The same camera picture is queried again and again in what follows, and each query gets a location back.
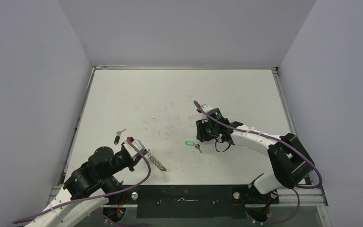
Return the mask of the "key with green tag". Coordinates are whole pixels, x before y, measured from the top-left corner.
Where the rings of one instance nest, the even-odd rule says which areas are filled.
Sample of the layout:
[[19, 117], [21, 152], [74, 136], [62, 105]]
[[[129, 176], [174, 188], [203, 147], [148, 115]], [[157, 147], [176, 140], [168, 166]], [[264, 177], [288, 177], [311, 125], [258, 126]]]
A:
[[194, 141], [187, 140], [184, 142], [184, 144], [186, 146], [192, 146], [192, 147], [196, 148], [201, 154], [203, 153], [202, 150], [200, 149], [200, 145]]

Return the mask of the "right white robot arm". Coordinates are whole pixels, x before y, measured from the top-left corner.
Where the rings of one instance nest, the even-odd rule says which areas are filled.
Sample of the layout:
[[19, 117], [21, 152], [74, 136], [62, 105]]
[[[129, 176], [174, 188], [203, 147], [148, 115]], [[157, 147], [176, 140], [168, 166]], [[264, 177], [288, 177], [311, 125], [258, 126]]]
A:
[[200, 105], [197, 111], [204, 115], [196, 121], [196, 138], [200, 142], [214, 140], [216, 144], [227, 143], [229, 147], [241, 146], [269, 158], [272, 171], [260, 174], [250, 183], [251, 201], [262, 202], [267, 193], [278, 188], [293, 189], [314, 170], [313, 160], [296, 135], [273, 135], [241, 122], [230, 122], [218, 108], [209, 105]]

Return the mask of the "metal disc with keyrings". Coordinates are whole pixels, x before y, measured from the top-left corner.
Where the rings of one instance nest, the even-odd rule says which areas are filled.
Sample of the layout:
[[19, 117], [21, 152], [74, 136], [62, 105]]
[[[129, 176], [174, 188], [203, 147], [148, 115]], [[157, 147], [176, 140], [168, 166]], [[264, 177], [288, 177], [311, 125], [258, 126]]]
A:
[[166, 172], [166, 167], [159, 161], [159, 159], [151, 152], [150, 149], [147, 149], [147, 156], [151, 160], [151, 162], [162, 172]]

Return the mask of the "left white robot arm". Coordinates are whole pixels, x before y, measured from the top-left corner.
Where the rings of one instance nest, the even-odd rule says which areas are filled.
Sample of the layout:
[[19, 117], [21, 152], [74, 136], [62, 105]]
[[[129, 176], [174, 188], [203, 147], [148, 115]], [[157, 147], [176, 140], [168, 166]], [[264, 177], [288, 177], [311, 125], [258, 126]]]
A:
[[150, 174], [135, 185], [124, 187], [114, 175], [123, 169], [134, 171], [140, 160], [147, 159], [150, 149], [139, 140], [125, 140], [121, 149], [114, 152], [102, 146], [95, 150], [88, 160], [72, 172], [53, 200], [40, 213], [13, 221], [25, 223], [28, 227], [72, 227], [99, 206], [118, 203], [122, 195], [144, 183]]

